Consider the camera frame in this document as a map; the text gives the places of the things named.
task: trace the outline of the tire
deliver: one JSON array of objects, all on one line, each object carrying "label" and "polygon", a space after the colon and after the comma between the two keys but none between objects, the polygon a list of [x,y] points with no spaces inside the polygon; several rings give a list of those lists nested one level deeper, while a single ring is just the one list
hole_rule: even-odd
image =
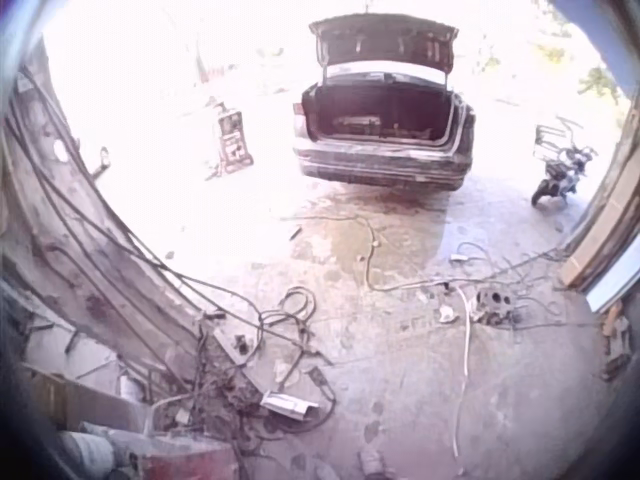
[{"label": "tire", "polygon": [[533,196],[531,197],[531,206],[535,207],[538,204],[538,201],[542,197],[547,195],[548,189],[549,189],[549,182],[547,180],[543,180],[542,182],[540,182],[540,185],[538,185],[537,190],[533,193]]}]

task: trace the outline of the ground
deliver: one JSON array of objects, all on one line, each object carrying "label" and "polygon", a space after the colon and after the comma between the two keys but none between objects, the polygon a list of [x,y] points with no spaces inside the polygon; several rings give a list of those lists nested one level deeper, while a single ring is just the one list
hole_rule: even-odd
[{"label": "ground", "polygon": [[[367,445],[409,479],[448,479],[461,467],[470,478],[539,479],[566,467],[606,409],[610,392],[598,378],[603,358],[597,320],[580,295],[554,288],[558,263],[540,258],[496,278],[511,282],[505,288],[518,299],[522,325],[573,322],[593,328],[514,333],[473,325],[456,460],[452,439],[464,379],[464,304],[442,287],[373,291],[361,258],[369,252],[370,232],[346,218],[366,218],[379,241],[370,272],[375,288],[434,277],[483,278],[506,268],[507,261],[518,264],[555,247],[585,208],[610,151],[600,152],[600,163],[590,167],[590,177],[567,204],[544,199],[534,209],[530,196],[544,168],[531,156],[534,122],[517,107],[474,105],[473,169],[459,191],[438,193],[302,177],[291,151],[287,97],[248,98],[238,106],[254,166],[205,181],[214,141],[211,119],[199,111],[144,124],[132,135],[135,141],[110,145],[112,167],[98,186],[124,221],[177,270],[238,291],[261,309],[275,308],[296,285],[315,293],[312,344],[333,365],[305,359],[286,392],[326,408],[305,375],[318,365],[335,391],[335,414],[314,432],[270,442],[266,451],[292,478],[315,478],[318,459],[343,480],[362,478],[357,452]],[[480,259],[450,264],[449,256],[458,251]],[[461,287],[471,298],[484,285]],[[216,298],[250,316],[241,301]],[[460,316],[456,323],[438,323],[443,303]],[[291,327],[279,328],[295,335]],[[231,318],[217,333],[230,349],[234,335],[244,333],[250,341],[255,335]],[[295,354],[292,345],[267,338],[247,374],[259,388],[273,389],[277,372]],[[269,461],[254,467],[260,479],[277,470]],[[281,471],[271,475],[286,478]]]}]

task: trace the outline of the motorcycle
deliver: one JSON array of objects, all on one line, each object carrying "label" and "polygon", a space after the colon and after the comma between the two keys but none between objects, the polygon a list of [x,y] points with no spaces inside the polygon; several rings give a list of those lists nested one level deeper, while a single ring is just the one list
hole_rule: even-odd
[{"label": "motorcycle", "polygon": [[558,152],[554,160],[545,163],[546,178],[540,182],[531,197],[531,205],[536,206],[542,197],[562,197],[567,201],[568,193],[576,193],[580,177],[586,175],[586,166],[597,154],[591,147],[578,148],[572,145]]}]

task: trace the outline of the gray car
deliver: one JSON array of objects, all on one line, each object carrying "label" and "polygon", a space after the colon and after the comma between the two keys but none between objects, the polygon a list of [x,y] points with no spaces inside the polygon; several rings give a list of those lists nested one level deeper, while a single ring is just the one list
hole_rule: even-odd
[{"label": "gray car", "polygon": [[305,175],[458,190],[472,163],[475,114],[448,88],[454,27],[392,14],[315,22],[322,79],[294,104]]}]

